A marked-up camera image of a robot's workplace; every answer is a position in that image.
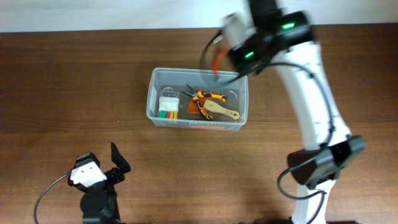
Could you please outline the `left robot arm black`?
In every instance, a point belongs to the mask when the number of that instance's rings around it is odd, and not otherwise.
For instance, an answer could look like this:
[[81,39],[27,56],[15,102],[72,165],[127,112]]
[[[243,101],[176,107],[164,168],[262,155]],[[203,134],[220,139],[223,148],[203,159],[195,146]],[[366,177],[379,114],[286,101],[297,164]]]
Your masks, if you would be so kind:
[[125,180],[125,174],[131,171],[131,167],[113,142],[111,143],[111,161],[116,166],[103,172],[98,158],[94,153],[89,152],[77,157],[71,169],[68,185],[84,193],[80,200],[84,224],[122,222],[115,185]]

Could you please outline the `clear box of coloured bits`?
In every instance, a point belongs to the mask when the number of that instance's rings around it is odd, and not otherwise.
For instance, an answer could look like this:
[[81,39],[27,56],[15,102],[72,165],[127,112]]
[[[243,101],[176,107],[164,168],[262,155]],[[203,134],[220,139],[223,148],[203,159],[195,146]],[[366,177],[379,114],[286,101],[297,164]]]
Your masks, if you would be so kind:
[[159,96],[158,118],[177,119],[180,95],[172,87],[165,87]]

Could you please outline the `orange perforated strip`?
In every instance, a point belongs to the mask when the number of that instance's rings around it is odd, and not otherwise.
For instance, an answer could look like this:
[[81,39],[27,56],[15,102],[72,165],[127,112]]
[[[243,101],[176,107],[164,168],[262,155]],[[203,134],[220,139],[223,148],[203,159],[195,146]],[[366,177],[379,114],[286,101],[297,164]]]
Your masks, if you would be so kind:
[[214,123],[190,123],[192,129],[224,130],[224,125]]

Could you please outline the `orange black long-nose pliers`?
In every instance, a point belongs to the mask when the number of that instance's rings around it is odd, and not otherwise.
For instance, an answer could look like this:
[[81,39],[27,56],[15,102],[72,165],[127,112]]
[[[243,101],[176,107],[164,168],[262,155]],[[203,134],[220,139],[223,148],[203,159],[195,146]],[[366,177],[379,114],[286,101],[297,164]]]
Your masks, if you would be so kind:
[[204,102],[212,98],[221,100],[223,102],[228,100],[228,97],[221,93],[212,92],[212,91],[206,92],[199,89],[195,90],[188,84],[187,87],[189,89],[188,92],[181,91],[181,93],[191,98],[186,108],[186,112],[189,114],[200,114],[207,121],[212,121],[213,117],[207,113],[207,110],[203,106]]

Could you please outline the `clear plastic container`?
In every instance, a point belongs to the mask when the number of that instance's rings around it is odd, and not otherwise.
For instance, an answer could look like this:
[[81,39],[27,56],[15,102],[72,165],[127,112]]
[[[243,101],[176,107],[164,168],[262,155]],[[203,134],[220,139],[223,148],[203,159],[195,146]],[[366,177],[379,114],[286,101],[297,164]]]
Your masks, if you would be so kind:
[[248,79],[234,72],[156,68],[146,115],[156,126],[239,131],[248,118]]

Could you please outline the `orange scraper wooden handle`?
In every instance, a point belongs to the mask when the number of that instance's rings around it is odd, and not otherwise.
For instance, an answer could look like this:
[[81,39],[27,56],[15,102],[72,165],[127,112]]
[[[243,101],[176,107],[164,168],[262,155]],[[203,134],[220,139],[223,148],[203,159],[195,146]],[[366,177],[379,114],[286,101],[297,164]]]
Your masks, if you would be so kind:
[[[225,107],[222,107],[215,101],[211,99],[211,97],[204,97],[204,98],[199,98],[199,102],[201,107],[203,108],[203,111],[205,112],[206,115],[210,115],[210,112],[212,113],[217,113],[217,114],[222,114],[224,116],[227,116],[233,120],[237,120],[240,118],[240,114],[238,111],[233,111],[229,110]],[[191,100],[186,108],[186,112],[188,114],[199,114],[203,115],[203,113],[200,111],[198,105]]]

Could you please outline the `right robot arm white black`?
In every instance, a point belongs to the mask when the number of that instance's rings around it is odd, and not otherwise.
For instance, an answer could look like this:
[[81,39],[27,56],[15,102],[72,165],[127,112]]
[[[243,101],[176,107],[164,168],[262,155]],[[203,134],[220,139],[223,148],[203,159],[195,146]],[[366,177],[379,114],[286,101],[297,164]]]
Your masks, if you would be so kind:
[[287,174],[297,183],[289,223],[325,223],[329,194],[341,171],[364,151],[333,98],[321,46],[302,11],[283,13],[275,1],[250,1],[252,25],[237,13],[223,19],[221,35],[240,77],[275,67],[300,125],[303,149],[287,156]]

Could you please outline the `small red-handled cutters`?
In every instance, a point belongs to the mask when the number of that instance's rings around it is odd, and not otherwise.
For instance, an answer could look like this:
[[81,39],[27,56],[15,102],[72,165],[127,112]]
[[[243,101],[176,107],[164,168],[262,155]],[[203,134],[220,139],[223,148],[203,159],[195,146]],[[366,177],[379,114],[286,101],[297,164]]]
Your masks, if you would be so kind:
[[215,49],[213,60],[211,63],[211,70],[213,72],[215,81],[218,81],[218,79],[219,79],[220,59],[222,57],[224,57],[227,53],[228,53],[228,49],[226,47],[217,47]]

